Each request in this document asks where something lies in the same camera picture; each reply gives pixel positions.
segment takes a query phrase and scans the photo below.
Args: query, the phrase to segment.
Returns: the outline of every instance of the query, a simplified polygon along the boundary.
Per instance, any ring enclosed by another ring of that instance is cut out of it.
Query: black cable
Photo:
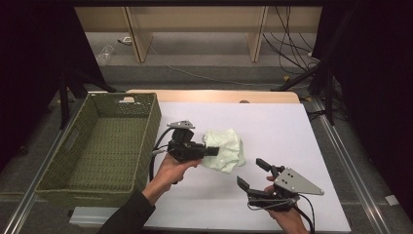
[[[276,11],[277,11],[277,15],[279,16],[279,19],[280,19],[280,21],[281,21],[281,23],[282,23],[282,27],[283,27],[283,29],[284,29],[284,32],[285,32],[285,34],[288,36],[288,40],[289,40],[289,42],[290,42],[290,45],[293,45],[293,47],[296,47],[295,44],[294,44],[294,42],[293,42],[292,39],[291,39],[291,36],[289,35],[289,16],[290,16],[290,13],[291,13],[291,7],[286,7],[286,25],[284,24],[284,22],[283,22],[283,20],[282,20],[282,16],[281,16],[281,14],[280,14],[280,12],[279,12],[278,7],[275,7],[275,8],[276,8]],[[293,53],[296,61],[297,61],[298,63],[300,63],[300,62],[298,61],[298,58],[296,57],[293,49],[292,49],[292,46],[291,46],[291,52]],[[300,57],[300,59],[301,59],[301,60],[304,62],[304,64],[306,65],[307,69],[309,69],[307,63],[303,60],[303,58],[301,57],[301,55],[298,53],[298,50],[297,50],[297,49],[296,49],[296,52],[297,52],[298,56]]]
[[[298,57],[299,57],[299,58],[303,61],[303,63],[306,65],[307,69],[309,69],[307,63],[303,60],[303,58],[301,57],[300,53],[298,52],[297,47],[296,47],[295,44],[294,44],[294,41],[292,41],[292,38],[290,37],[290,34],[289,34],[289,17],[290,17],[290,16],[291,16],[291,7],[287,6],[287,7],[286,7],[286,27],[285,27],[284,29],[285,29],[285,31],[287,32],[287,35],[288,35],[289,44],[291,45],[291,46],[290,46],[291,52],[292,52],[292,54],[294,55],[295,60],[297,61],[297,63],[300,63],[300,62],[298,61],[297,57],[295,56],[295,53],[294,53],[294,49],[295,49],[295,52],[297,53]]]
[[[162,145],[162,146],[159,146],[158,149],[165,148],[165,147],[167,147],[167,146],[168,146],[167,144],[164,144],[164,145]]]
[[[280,40],[279,38],[277,38],[272,32],[270,32],[270,34],[271,34],[271,35],[273,36],[273,38],[276,39],[277,41],[279,41],[279,42],[282,41],[282,40]],[[303,50],[303,51],[305,51],[305,52],[310,52],[310,50],[305,49],[305,48],[302,48],[302,47],[299,47],[299,46],[293,46],[293,47],[295,47],[295,48],[297,48],[297,49],[300,49],[300,50]]]
[[[297,211],[300,215],[302,215],[302,216],[308,221],[308,223],[309,223],[309,225],[310,225],[310,233],[311,233],[311,234],[315,234],[314,226],[313,226],[313,224],[311,223],[310,218],[309,218],[305,213],[303,213],[303,211],[301,211],[297,206],[293,206],[292,208],[293,208],[295,211]]]
[[[296,63],[295,61],[291,60],[289,57],[287,57],[285,54],[283,54],[281,51],[279,51],[265,36],[265,34],[263,34],[264,39],[267,41],[268,45],[271,47],[271,49],[273,49],[277,54],[279,54],[279,56],[282,56],[283,58],[289,60],[291,63],[293,63],[294,65],[300,67],[301,69],[303,69],[304,71],[306,71],[306,69],[304,67],[302,67],[300,64]],[[282,65],[281,65],[281,60],[279,59],[280,62],[280,67],[282,68],[282,70],[284,70],[285,72],[291,73],[291,74],[297,74],[300,75],[302,73],[296,73],[296,72],[292,72],[292,71],[287,71],[285,70]]]
[[[310,199],[308,199],[306,196],[298,194],[300,197],[305,198],[307,200],[307,202],[310,204],[311,207],[311,213],[313,216],[313,229],[316,231],[316,216],[314,215],[314,208],[313,208],[313,204],[310,202]]]
[[[301,35],[301,32],[299,32],[298,34],[300,34],[300,37],[301,37],[301,39],[303,39],[304,43],[306,43],[306,45],[307,45],[311,50],[313,50],[313,47],[311,47],[311,46],[307,43],[306,39],[304,39],[303,35]]]
[[[319,110],[319,111],[314,111],[314,112],[309,112],[309,111],[306,111],[307,112],[307,116],[309,117],[309,119],[310,119],[310,122],[312,122],[313,120],[315,120],[315,119],[317,119],[318,117],[320,117],[321,115],[324,115],[325,114],[325,111],[324,110]]]
[[[161,136],[159,137],[158,141],[156,142],[153,150],[158,150],[160,149],[159,144],[161,143],[162,139],[164,138],[164,136],[170,131],[172,130],[172,128],[167,128],[163,134],[161,134]],[[154,167],[155,167],[155,158],[156,155],[153,155],[151,157],[151,162],[149,164],[149,181],[152,181],[152,179],[154,178]]]

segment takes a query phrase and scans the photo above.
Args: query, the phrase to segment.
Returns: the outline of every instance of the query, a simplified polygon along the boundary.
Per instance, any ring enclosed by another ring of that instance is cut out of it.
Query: white tabletop
[[[313,204],[318,232],[351,232],[334,186],[319,151],[316,138],[302,104],[280,103],[195,103],[160,102],[160,136],[167,123],[189,120],[195,126],[195,142],[202,142],[206,130],[234,129],[244,142],[246,165],[229,175],[199,166],[190,169],[183,181],[174,185],[156,204],[145,226],[167,230],[208,230],[274,232],[281,228],[265,211],[251,211],[246,194],[237,185],[237,176],[251,188],[263,189],[271,183],[269,174],[255,165],[262,158],[275,166],[294,169],[320,187],[323,196],[306,195]],[[163,144],[170,140],[171,132]],[[164,155],[157,157],[155,172]],[[298,206],[312,216],[307,201]],[[76,208],[70,222],[101,224],[114,209]]]

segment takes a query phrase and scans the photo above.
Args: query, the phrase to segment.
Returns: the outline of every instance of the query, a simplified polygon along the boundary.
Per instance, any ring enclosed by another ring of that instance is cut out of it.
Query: floor
[[[279,57],[266,41],[262,42],[258,62],[251,62],[244,35],[241,33],[158,33],[152,41],[151,50],[144,63],[137,63],[131,46],[117,42],[128,36],[126,33],[88,33],[96,57],[104,48],[113,47],[113,53],[101,67],[106,82],[118,90],[127,89],[216,89],[216,90],[261,90],[276,88],[284,79],[295,77],[302,69]],[[266,37],[277,48],[283,34]],[[298,34],[292,34],[292,41],[299,49],[302,58],[294,56],[291,47],[283,45],[282,51],[292,61],[300,61],[304,66],[315,65],[316,60],[308,57],[307,46],[314,45],[315,34],[303,34],[304,42]],[[302,97],[307,111],[318,110],[315,99],[306,98],[310,80],[305,81],[291,91]],[[340,92],[340,85],[335,89]],[[413,224],[400,205],[389,205],[387,196],[392,191],[382,180],[380,174],[370,163],[368,155],[360,145],[357,133],[351,122],[346,119],[345,106],[338,100],[338,109],[334,112],[335,126],[349,157],[355,164],[357,172],[374,205],[383,215],[388,231],[377,232],[375,224],[370,221],[359,194],[352,184],[346,167],[337,154],[335,145],[327,134],[322,116],[311,115],[310,119],[324,162],[343,210],[352,227],[352,233],[413,233]],[[58,97],[50,104],[49,111],[39,123],[37,130],[27,143],[27,154],[13,158],[0,174],[0,230],[7,227],[19,201],[36,176],[43,160],[51,149],[58,134],[60,111]],[[95,229],[80,228],[68,223],[68,210],[56,208],[47,201],[36,198],[20,233],[95,233]]]

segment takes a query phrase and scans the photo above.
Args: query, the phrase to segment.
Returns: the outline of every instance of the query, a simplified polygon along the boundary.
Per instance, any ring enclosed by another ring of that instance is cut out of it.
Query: wire
[[[168,146],[168,145],[165,144],[165,145],[159,146],[158,149],[165,148],[165,147],[167,147],[167,146]]]
[[[313,230],[316,231],[316,216],[314,215],[314,208],[313,208],[313,204],[310,202],[310,199],[308,199],[306,196],[298,194],[300,197],[305,198],[307,200],[307,202],[310,204],[311,207],[311,212],[312,212],[312,216],[313,216]]]
[[[338,110],[341,110],[341,108],[332,109],[331,111],[338,111]],[[320,117],[321,115],[324,115],[324,114],[325,114],[325,110],[318,110],[318,111],[313,111],[313,112],[309,112],[309,111],[306,110],[306,112],[307,112],[307,116],[308,116],[309,119],[310,119],[310,122],[312,122],[313,120],[317,119],[317,118]],[[337,116],[335,116],[335,115],[333,115],[333,117],[337,118],[338,120],[348,121],[347,119],[342,119],[342,118],[337,117]]]
[[[304,39],[303,35],[301,35],[301,32],[299,32],[298,34],[300,35],[301,39],[303,39],[304,43],[306,43],[306,45],[307,45],[311,50],[313,50],[313,47],[311,47],[311,46],[307,43],[306,39]]]
[[[314,233],[315,233],[315,229],[314,229],[313,224],[311,223],[310,218],[309,218],[305,213],[303,213],[303,211],[301,211],[297,206],[293,206],[292,208],[293,208],[295,211],[297,211],[300,215],[302,215],[302,216],[307,220],[307,222],[308,222],[309,225],[310,225],[310,233],[311,233],[311,234],[314,234]]]
[[[305,69],[304,67],[302,67],[299,63],[293,61],[292,59],[290,59],[289,57],[287,57],[285,54],[283,54],[283,53],[281,52],[281,48],[280,48],[280,49],[277,49],[277,48],[267,39],[267,37],[265,36],[265,34],[263,34],[263,36],[264,36],[264,39],[267,41],[268,45],[271,47],[271,49],[273,49],[275,52],[277,52],[277,54],[279,54],[279,64],[280,64],[280,67],[282,68],[282,70],[284,70],[285,72],[291,73],[291,74],[297,74],[297,75],[302,74],[302,73],[296,73],[296,72],[292,72],[292,71],[287,71],[287,70],[285,70],[285,69],[283,68],[282,64],[281,64],[281,59],[280,59],[281,56],[282,56],[283,58],[287,59],[288,61],[290,61],[291,63],[293,63],[294,65],[298,66],[299,68],[303,69],[304,71],[307,70],[307,69]]]
[[[159,137],[158,141],[156,142],[153,150],[158,150],[161,147],[159,147],[159,144],[161,143],[162,139],[164,138],[164,136],[170,131],[172,130],[172,128],[167,128],[163,134],[161,134],[161,136]],[[155,167],[155,158],[156,155],[154,155],[153,157],[151,157],[151,162],[149,165],[149,181],[152,181],[152,179],[154,178],[154,167]]]
[[[280,40],[279,38],[277,38],[272,32],[270,33],[272,36],[273,36],[273,38],[274,39],[276,39],[277,41],[279,41],[279,42],[281,42],[282,43],[282,40]],[[287,46],[293,46],[293,45],[291,45],[291,44],[288,44],[288,43],[285,43],[285,42],[283,42],[285,45],[287,45]],[[300,50],[303,50],[303,51],[305,51],[305,52],[310,52],[310,50],[308,50],[308,49],[305,49],[305,48],[302,48],[302,47],[299,47],[299,46],[293,46],[293,47],[295,47],[295,48],[297,48],[297,49],[300,49]]]
[[[152,46],[149,45],[149,48],[155,53],[155,55],[157,55],[158,57],[160,57],[160,55],[152,48]],[[193,73],[191,73],[191,72],[188,72],[188,71],[185,71],[185,70],[182,70],[182,69],[179,69],[179,68],[175,68],[175,67],[170,66],[169,64],[165,63],[165,62],[162,61],[160,58],[158,58],[158,60],[159,60],[161,63],[163,63],[165,66],[167,66],[168,68],[170,68],[170,69],[172,69],[172,70],[179,71],[179,72],[182,72],[182,73],[185,73],[185,74],[187,74],[187,75],[194,76],[194,77],[197,77],[197,78],[206,79],[206,80],[209,80],[209,81],[220,82],[220,83],[236,84],[236,85],[245,85],[245,86],[275,86],[275,87],[280,87],[280,86],[282,86],[282,85],[276,85],[276,84],[250,84],[250,83],[242,83],[242,82],[236,82],[236,81],[216,80],[216,79],[209,78],[209,77],[206,77],[206,76],[196,75],[196,74],[193,74]]]
[[[286,202],[282,202],[282,203],[278,203],[278,204],[274,204],[274,205],[270,205],[270,206],[262,207],[262,208],[253,208],[253,207],[249,204],[249,202],[246,203],[246,205],[247,205],[247,206],[249,207],[249,209],[252,210],[252,211],[268,210],[268,209],[271,209],[271,208],[274,208],[274,207],[283,206],[283,205],[286,205],[286,204],[289,204],[289,200],[287,200]]]
[[[125,46],[131,46],[132,45],[131,38],[129,36],[126,36],[124,38],[119,38],[117,40],[117,42],[115,43],[115,46],[116,46],[117,43],[121,43],[122,45],[125,45]]]
[[[275,198],[275,199],[256,199],[256,200],[253,200],[253,202],[289,202],[289,201],[291,201],[291,199],[278,199],[278,198]]]
[[[285,32],[284,37],[282,38],[282,44],[283,44],[283,40],[284,40],[284,38],[285,38],[285,35],[287,35],[287,36],[288,36],[289,43],[290,43],[291,45],[293,45],[293,46],[295,47],[295,49],[296,49],[296,46],[295,46],[294,42],[292,41],[291,36],[290,36],[290,34],[289,34],[289,17],[290,17],[290,14],[291,14],[291,7],[286,7],[286,24],[284,24],[284,22],[283,22],[283,20],[282,20],[282,16],[281,16],[281,14],[280,14],[279,9],[278,9],[277,6],[275,7],[275,9],[276,9],[276,11],[277,11],[277,15],[279,16],[279,19],[280,19],[280,21],[281,21],[281,23],[282,23],[282,27],[283,27],[284,32]],[[291,52],[293,53],[295,59],[296,59],[297,62],[299,63],[297,57],[295,56],[294,50],[293,50],[292,48],[293,48],[293,47],[291,47]],[[307,69],[308,69],[308,65],[307,65],[306,62],[303,60],[303,58],[301,57],[301,55],[298,53],[297,49],[296,49],[296,52],[297,52],[298,56],[300,57],[300,59],[301,59],[301,60],[304,62],[304,64],[306,65]]]

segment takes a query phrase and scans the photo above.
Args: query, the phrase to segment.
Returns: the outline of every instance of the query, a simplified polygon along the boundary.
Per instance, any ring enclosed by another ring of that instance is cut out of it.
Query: metal gripper jaw
[[[237,185],[240,187],[240,189],[242,189],[245,193],[248,192],[249,189],[249,184],[247,182],[245,182],[245,180],[243,180],[242,178],[240,178],[239,176],[237,176]]]
[[[188,120],[168,123],[167,126],[173,129],[195,129],[195,126]]]
[[[315,184],[292,170],[291,168],[270,166],[262,159],[256,159],[256,164],[265,170],[271,171],[274,177],[274,185],[281,187],[291,193],[304,193],[323,195],[324,191]]]

